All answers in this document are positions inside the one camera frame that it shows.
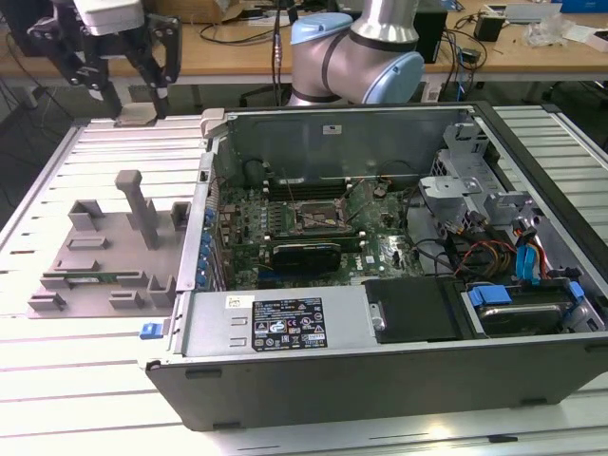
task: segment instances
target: floor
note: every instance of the floor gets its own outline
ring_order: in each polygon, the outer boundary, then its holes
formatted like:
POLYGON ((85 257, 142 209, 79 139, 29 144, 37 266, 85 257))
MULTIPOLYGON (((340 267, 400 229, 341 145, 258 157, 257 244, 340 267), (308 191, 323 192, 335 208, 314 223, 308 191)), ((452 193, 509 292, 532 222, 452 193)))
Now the floor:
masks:
MULTIPOLYGON (((536 102, 544 103, 541 93, 550 84, 543 84, 536 102)), ((201 99, 205 107, 238 106, 238 96, 254 87, 250 85, 201 86, 201 99)), ((492 105, 521 105, 527 84, 487 83, 474 90, 469 100, 487 100, 492 105)), ((107 117, 104 107, 78 88, 50 89, 54 98, 75 119, 107 117)), ((133 98, 143 101, 146 94, 139 87, 132 89, 133 98)), ((417 93, 413 101, 420 99, 417 93)), ((445 100, 456 98, 456 90, 446 92, 445 100)), ((600 145, 608 142, 608 108, 601 107, 599 92, 579 83, 564 83, 553 92, 552 103, 572 119, 587 135, 600 145)), ((171 114, 197 114, 192 103, 189 86, 174 86, 170 90, 171 114)), ((249 106, 272 105, 272 94, 252 97, 249 106)), ((56 145, 69 129, 72 120, 53 103, 46 93, 39 98, 38 107, 27 111, 17 103, 9 103, 13 113, 0 123, 0 227, 10 218, 14 207, 27 193, 42 170, 56 145)))

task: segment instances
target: label sticker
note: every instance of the label sticker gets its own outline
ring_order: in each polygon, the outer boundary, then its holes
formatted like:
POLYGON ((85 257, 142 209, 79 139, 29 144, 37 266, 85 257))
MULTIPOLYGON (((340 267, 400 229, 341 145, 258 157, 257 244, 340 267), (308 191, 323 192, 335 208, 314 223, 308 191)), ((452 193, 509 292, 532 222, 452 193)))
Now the label sticker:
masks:
POLYGON ((97 277, 73 277, 67 278, 67 283, 99 283, 99 278, 97 277))
POLYGON ((240 296, 226 296, 226 309, 251 309, 255 296, 243 294, 240 296))
POLYGON ((327 347, 320 297, 254 301, 252 314, 252 347, 257 352, 327 347))
POLYGON ((342 125, 323 125, 324 135, 341 135, 342 125))

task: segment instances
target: blue clip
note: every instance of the blue clip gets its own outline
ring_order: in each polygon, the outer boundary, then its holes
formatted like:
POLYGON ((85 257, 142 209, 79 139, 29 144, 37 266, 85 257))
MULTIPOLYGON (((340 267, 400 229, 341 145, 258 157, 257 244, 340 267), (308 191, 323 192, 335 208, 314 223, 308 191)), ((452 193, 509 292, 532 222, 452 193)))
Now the blue clip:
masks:
POLYGON ((140 332, 141 340, 162 339, 162 323, 146 323, 140 332))
POLYGON ((570 293, 574 297, 575 302, 580 304, 585 298, 585 291, 582 289, 580 284, 578 282, 570 282, 568 288, 570 289, 570 293))
POLYGON ((504 285, 483 285, 468 292, 473 307, 510 304, 511 296, 504 285))

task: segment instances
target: green circuit board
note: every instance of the green circuit board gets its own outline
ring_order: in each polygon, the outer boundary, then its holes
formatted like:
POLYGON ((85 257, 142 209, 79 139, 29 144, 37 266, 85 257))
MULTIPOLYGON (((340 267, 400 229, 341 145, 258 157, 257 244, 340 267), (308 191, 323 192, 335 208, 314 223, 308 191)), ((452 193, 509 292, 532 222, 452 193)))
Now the green circuit board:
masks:
POLYGON ((228 289, 357 285, 368 277, 422 276, 422 267, 409 251, 404 230, 399 226, 403 191, 375 198, 373 191, 377 188, 377 182, 365 181, 347 199, 324 201, 270 201, 260 190, 223 188, 219 213, 222 243, 231 258, 228 289), (328 213, 343 218, 301 215, 307 210, 311 214, 322 213, 323 204, 334 207, 328 213), (327 235, 306 237, 307 226, 316 233, 327 229, 327 235), (340 267, 324 275, 276 274, 272 268, 273 247, 299 242, 341 245, 340 267))

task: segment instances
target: metal slotted worktable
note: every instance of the metal slotted worktable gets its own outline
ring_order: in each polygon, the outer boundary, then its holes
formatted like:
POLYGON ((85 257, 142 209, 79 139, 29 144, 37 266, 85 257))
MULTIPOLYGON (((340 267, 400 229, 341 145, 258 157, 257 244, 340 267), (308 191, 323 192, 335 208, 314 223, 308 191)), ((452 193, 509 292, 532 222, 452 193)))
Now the metal slotted worktable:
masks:
MULTIPOLYGON (((548 114, 539 107, 498 112, 608 240, 608 170, 599 161, 600 151, 561 114, 548 114)), ((121 169, 137 168, 142 171, 144 195, 158 209, 169 209, 173 201, 191 198, 199 145, 197 117, 170 118, 142 129, 114 129, 110 121, 74 127, 5 227, 0 236, 3 456, 67 456, 84 450, 103 455, 149 450, 178 454, 194 448, 204 455, 324 449, 343 449, 343 454, 435 450, 442 455, 608 451, 608 375, 558 406, 191 432, 138 366, 164 343, 138 338, 142 324, 158 318, 23 317, 40 274, 69 230, 67 212, 74 200, 97 199, 105 212, 126 211, 114 178, 121 169), (489 443, 487 436, 497 434, 519 441, 489 443)), ((514 186, 521 186, 506 163, 502 165, 514 186)))

